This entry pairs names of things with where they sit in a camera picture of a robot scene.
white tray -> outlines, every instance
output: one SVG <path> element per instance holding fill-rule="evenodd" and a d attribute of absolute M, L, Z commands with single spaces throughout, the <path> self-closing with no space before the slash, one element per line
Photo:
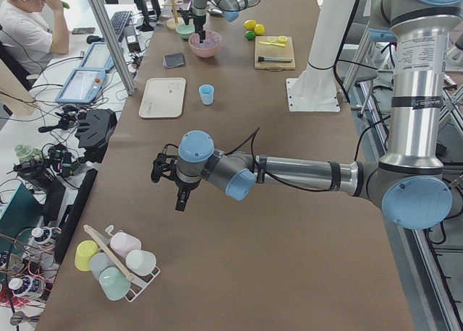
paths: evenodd
<path fill-rule="evenodd" d="M 144 119 L 180 116 L 186 84 L 185 78 L 148 79 L 138 114 Z"/>

white t-shirt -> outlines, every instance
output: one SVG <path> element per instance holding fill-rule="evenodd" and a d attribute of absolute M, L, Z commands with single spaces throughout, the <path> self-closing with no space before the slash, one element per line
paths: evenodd
<path fill-rule="evenodd" d="M 0 31 L 0 41 L 5 49 L 29 73 L 41 73 L 54 57 L 50 53 L 51 30 L 45 20 L 39 13 L 24 12 L 3 1 L 0 5 L 0 24 L 3 31 L 11 36 Z"/>

cup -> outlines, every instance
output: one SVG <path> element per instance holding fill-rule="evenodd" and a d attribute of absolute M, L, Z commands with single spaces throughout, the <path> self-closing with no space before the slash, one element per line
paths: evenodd
<path fill-rule="evenodd" d="M 90 269 L 96 280 L 100 279 L 101 273 L 108 267 L 116 267 L 116 265 L 109 259 L 106 253 L 97 253 L 90 259 Z"/>
<path fill-rule="evenodd" d="M 214 101 L 214 87 L 209 84 L 204 84 L 200 86 L 200 97 L 201 101 L 209 106 Z"/>
<path fill-rule="evenodd" d="M 111 237 L 109 246 L 123 259 L 132 251 L 136 249 L 142 249 L 142 242 L 134 237 L 120 231 Z"/>
<path fill-rule="evenodd" d="M 88 240 L 80 242 L 75 251 L 74 265 L 79 271 L 90 271 L 90 259 L 98 253 L 96 242 Z"/>
<path fill-rule="evenodd" d="M 130 281 L 115 267 L 106 268 L 98 279 L 100 285 L 111 301 L 123 298 L 130 290 Z"/>
<path fill-rule="evenodd" d="M 156 257 L 146 250 L 132 250 L 125 258 L 125 264 L 135 274 L 143 277 L 152 273 L 156 267 Z"/>

person's hand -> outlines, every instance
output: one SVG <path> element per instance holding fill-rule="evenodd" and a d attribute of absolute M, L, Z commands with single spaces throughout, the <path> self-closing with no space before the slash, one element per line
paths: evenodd
<path fill-rule="evenodd" d="M 61 0 L 45 0 L 45 2 L 53 12 L 63 12 L 64 10 Z"/>

computer keyboard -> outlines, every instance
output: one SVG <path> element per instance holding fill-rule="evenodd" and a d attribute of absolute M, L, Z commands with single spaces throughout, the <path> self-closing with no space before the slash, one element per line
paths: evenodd
<path fill-rule="evenodd" d="M 119 42 L 124 38 L 124 27 L 127 25 L 131 15 L 131 11 L 119 11 L 114 13 L 111 18 L 111 25 L 113 26 L 114 33 Z"/>

